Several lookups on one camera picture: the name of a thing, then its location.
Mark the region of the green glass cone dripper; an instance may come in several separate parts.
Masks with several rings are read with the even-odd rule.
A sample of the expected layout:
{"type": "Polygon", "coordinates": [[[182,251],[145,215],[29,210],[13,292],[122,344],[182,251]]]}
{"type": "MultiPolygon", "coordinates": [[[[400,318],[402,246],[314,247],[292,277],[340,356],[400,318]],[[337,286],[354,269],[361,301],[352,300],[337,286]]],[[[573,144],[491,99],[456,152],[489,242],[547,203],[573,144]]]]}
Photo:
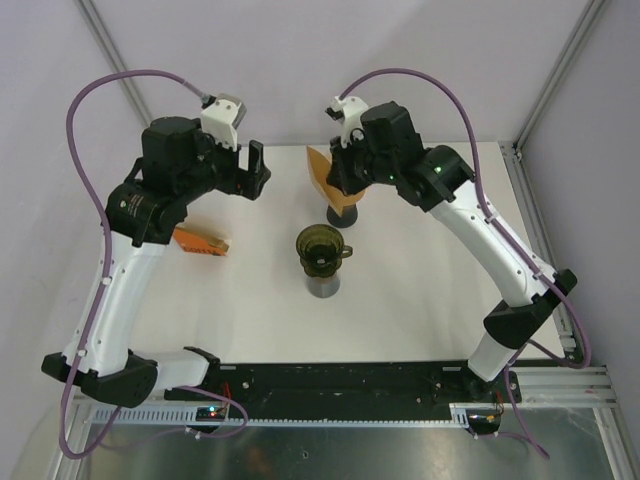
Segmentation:
{"type": "Polygon", "coordinates": [[[353,248],[343,235],[328,224],[314,224],[303,229],[295,242],[304,273],[311,278],[333,277],[344,259],[353,255],[353,248]]]}

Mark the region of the dark glass jar wooden band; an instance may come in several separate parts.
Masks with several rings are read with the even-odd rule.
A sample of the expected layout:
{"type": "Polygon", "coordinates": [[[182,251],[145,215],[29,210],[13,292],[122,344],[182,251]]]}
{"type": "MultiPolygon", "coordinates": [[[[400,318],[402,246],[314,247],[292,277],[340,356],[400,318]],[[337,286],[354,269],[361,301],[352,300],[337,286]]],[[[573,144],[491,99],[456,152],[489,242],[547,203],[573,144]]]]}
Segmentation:
{"type": "Polygon", "coordinates": [[[306,287],[311,295],[320,299],[327,299],[335,295],[340,289],[341,281],[338,274],[331,277],[306,278],[306,287]]]}

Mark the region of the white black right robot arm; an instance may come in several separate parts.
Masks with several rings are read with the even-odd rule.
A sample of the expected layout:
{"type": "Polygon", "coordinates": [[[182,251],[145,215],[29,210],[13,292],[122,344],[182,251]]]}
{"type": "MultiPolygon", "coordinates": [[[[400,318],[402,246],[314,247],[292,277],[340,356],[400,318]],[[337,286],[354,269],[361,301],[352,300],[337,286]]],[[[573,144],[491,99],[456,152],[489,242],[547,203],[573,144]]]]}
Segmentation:
{"type": "Polygon", "coordinates": [[[394,186],[401,198],[447,227],[501,293],[461,376],[469,399],[486,400],[509,360],[576,286],[576,276],[538,259],[510,227],[500,225],[497,211],[484,211],[471,167],[448,146],[425,146],[405,107],[394,101],[370,107],[350,96],[333,99],[326,112],[342,126],[330,142],[328,184],[345,195],[373,184],[394,186]]]}

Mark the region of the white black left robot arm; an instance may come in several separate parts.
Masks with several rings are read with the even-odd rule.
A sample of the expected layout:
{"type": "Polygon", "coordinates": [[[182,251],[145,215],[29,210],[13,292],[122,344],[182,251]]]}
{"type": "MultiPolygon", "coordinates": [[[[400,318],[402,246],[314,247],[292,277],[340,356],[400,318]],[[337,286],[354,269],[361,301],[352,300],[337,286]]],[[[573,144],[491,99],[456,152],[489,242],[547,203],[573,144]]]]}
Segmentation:
{"type": "Polygon", "coordinates": [[[242,169],[239,151],[216,142],[199,119],[156,119],[142,132],[141,145],[141,156],[107,200],[111,242],[104,249],[110,257],[100,263],[94,282],[101,299],[87,304],[89,333],[76,332],[41,366],[86,396],[125,408],[139,406],[155,390],[186,386],[202,400],[219,392],[221,376],[212,369],[217,357],[195,347],[137,355],[130,348],[132,327],[188,205],[214,190],[255,200],[271,177],[261,142],[249,142],[248,166],[242,169]]]}

